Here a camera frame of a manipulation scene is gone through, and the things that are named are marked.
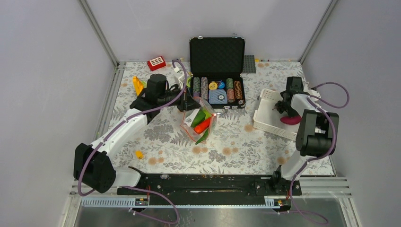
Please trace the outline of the black grape bunch toy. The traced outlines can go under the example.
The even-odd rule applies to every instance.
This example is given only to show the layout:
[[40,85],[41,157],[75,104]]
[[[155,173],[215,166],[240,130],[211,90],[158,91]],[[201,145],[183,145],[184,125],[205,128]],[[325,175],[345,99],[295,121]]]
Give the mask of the black grape bunch toy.
[[282,114],[282,113],[284,113],[284,112],[287,111],[286,104],[285,104],[283,101],[278,101],[278,102],[274,105],[273,110],[276,110],[276,111],[278,111],[280,114]]

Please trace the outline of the clear zip top bag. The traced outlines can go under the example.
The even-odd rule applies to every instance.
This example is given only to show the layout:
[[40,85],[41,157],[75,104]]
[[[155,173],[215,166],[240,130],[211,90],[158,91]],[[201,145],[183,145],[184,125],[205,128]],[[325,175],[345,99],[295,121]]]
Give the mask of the clear zip top bag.
[[200,97],[193,98],[194,103],[186,107],[195,107],[193,110],[186,110],[180,128],[195,144],[204,143],[212,135],[216,125],[216,111],[211,105]]

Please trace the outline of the green chili pepper toy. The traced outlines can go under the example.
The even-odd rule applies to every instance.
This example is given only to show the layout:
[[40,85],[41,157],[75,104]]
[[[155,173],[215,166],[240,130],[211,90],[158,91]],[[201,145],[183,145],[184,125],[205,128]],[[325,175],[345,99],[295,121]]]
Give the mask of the green chili pepper toy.
[[204,134],[202,135],[202,137],[199,138],[199,139],[196,141],[195,144],[197,145],[197,144],[202,143],[203,141],[205,141],[205,140],[208,138],[208,136],[209,136],[209,129],[206,129],[205,132],[204,132]]

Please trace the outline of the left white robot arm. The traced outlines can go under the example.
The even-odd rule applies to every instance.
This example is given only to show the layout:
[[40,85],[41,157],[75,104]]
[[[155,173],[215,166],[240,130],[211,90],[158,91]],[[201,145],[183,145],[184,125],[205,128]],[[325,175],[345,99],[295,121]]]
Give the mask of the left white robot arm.
[[166,76],[152,74],[146,88],[132,102],[126,114],[112,129],[100,136],[89,145],[80,143],[75,149],[73,176],[78,181],[78,193],[87,196],[89,192],[82,191],[82,185],[92,190],[105,193],[112,187],[128,186],[135,194],[142,194],[147,182],[141,178],[141,173],[133,168],[117,169],[112,160],[128,140],[148,125],[161,109],[175,106],[180,112],[200,108],[200,102],[193,98],[186,87],[178,84],[169,86]]

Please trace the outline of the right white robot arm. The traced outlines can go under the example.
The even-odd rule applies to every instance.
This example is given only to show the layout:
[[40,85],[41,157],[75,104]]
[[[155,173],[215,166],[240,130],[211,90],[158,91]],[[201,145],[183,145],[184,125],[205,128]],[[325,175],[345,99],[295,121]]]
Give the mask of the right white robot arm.
[[320,160],[335,151],[339,116],[321,108],[313,95],[304,91],[300,77],[289,77],[286,88],[280,93],[282,100],[275,104],[285,124],[298,123],[296,151],[290,159],[280,165],[269,180],[269,188],[278,195],[291,195],[295,181],[315,160]]

